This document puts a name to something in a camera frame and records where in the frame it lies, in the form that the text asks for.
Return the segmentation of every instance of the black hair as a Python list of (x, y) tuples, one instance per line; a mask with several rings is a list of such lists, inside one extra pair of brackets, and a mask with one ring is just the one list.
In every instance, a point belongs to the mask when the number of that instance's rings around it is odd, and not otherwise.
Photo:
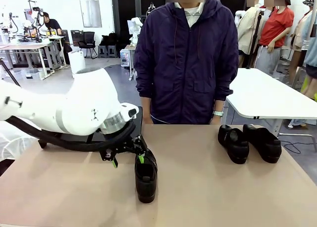
[(43, 16), (47, 17), (48, 19), (50, 18), (50, 15), (47, 12), (43, 12)]

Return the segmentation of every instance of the purple jacket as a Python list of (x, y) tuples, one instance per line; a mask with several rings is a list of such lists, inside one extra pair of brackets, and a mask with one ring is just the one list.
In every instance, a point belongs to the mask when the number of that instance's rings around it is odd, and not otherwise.
[(215, 100), (232, 94), (238, 71), (237, 28), (219, 0), (206, 0), (189, 28), (184, 9), (167, 3), (146, 19), (135, 50), (140, 97), (151, 115), (172, 124), (208, 124)]

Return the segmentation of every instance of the red shirt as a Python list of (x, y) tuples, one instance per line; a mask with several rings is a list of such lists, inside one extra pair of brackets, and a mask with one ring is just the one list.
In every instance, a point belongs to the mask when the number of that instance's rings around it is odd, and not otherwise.
[[(286, 7), (285, 10), (278, 14), (275, 9), (262, 30), (260, 45), (269, 45), (269, 43), (286, 28), (291, 27), (294, 21), (294, 12)], [(275, 47), (282, 47), (285, 42), (285, 37), (275, 42)]]

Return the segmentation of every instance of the pair of black shoes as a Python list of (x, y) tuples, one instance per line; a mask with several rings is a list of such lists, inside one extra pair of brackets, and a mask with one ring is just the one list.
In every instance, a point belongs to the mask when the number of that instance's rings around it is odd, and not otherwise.
[(139, 200), (142, 203), (151, 203), (155, 199), (157, 189), (158, 165), (149, 149), (142, 159), (143, 163), (139, 156), (135, 158), (135, 186)]
[(277, 163), (282, 153), (281, 142), (268, 129), (255, 128), (251, 124), (245, 124), (243, 132), (240, 129), (222, 125), (219, 129), (218, 141), (236, 164), (246, 162), (249, 155), (249, 142), (268, 163)]

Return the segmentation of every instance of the wristwatch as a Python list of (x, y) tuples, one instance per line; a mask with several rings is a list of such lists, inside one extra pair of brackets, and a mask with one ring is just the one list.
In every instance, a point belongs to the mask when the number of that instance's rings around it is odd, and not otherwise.
[(217, 115), (217, 116), (220, 116), (220, 117), (223, 117), (223, 112), (216, 112), (214, 111), (213, 114)]

